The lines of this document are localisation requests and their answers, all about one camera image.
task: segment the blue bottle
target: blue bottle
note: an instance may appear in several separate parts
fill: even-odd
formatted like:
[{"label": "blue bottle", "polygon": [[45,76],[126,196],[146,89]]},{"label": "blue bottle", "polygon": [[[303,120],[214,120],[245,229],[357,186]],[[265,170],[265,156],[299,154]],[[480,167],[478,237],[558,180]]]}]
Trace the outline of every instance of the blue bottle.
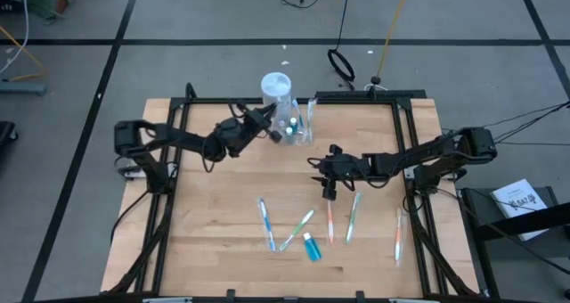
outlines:
[{"label": "blue bottle", "polygon": [[321,251],[317,246],[317,242],[311,237],[311,234],[304,233],[303,238],[305,238],[305,249],[306,253],[309,254],[309,258],[313,262],[321,259]]}]

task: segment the small bottle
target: small bottle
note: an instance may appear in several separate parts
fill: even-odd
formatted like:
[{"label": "small bottle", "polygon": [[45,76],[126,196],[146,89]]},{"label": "small bottle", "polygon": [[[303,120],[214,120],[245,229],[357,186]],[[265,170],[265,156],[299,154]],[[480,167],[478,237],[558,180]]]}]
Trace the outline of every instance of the small bottle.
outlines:
[{"label": "small bottle", "polygon": [[291,119],[289,120],[289,126],[291,127],[291,129],[293,129],[293,134],[296,134],[298,131],[298,127],[297,127],[297,119],[295,117],[291,117]]},{"label": "small bottle", "polygon": [[285,143],[293,144],[295,143],[295,136],[293,135],[293,128],[287,127],[285,129]]},{"label": "small bottle", "polygon": [[304,233],[303,238],[305,238],[305,249],[309,258],[313,262],[321,259],[321,251],[319,250],[319,246],[317,246],[317,242],[311,237],[311,234]]}]

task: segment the wooden tabletop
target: wooden tabletop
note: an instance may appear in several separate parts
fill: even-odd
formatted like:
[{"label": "wooden tabletop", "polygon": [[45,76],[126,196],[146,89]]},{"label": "wooden tabletop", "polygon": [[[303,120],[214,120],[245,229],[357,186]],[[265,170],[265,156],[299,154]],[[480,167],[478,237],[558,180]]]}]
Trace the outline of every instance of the wooden tabletop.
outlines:
[{"label": "wooden tabletop", "polygon": [[[149,100],[144,118],[165,122],[169,100]],[[441,134],[433,100],[412,100],[420,143]],[[231,116],[225,104],[193,104],[186,130],[207,135],[216,122]],[[406,146],[410,147],[401,113]],[[200,156],[183,152],[174,214],[161,285],[165,296],[225,296],[235,289],[242,297],[345,297],[364,291],[368,298],[421,297],[409,220],[405,221],[403,263],[395,266],[396,209],[402,206],[403,179],[394,177],[383,189],[359,182],[362,203],[354,238],[345,245],[354,193],[338,185],[333,202],[335,243],[327,243],[326,200],[311,176],[318,172],[308,157],[324,157],[335,143],[345,152],[398,152],[390,107],[381,105],[319,105],[310,147],[276,145],[256,139],[237,159],[217,163],[207,174]],[[128,183],[121,212],[146,188],[143,180]],[[452,183],[440,188],[453,192]],[[311,262],[299,235],[284,252],[267,248],[257,198],[263,197],[279,246],[310,209],[315,214],[303,232],[319,244],[322,259]],[[115,233],[102,290],[112,287],[139,254],[150,206],[148,197],[127,215]],[[477,283],[457,201],[443,193],[431,202],[442,253],[466,284]],[[432,291],[437,291],[431,257],[427,266]],[[148,278],[155,258],[151,258]]]}]

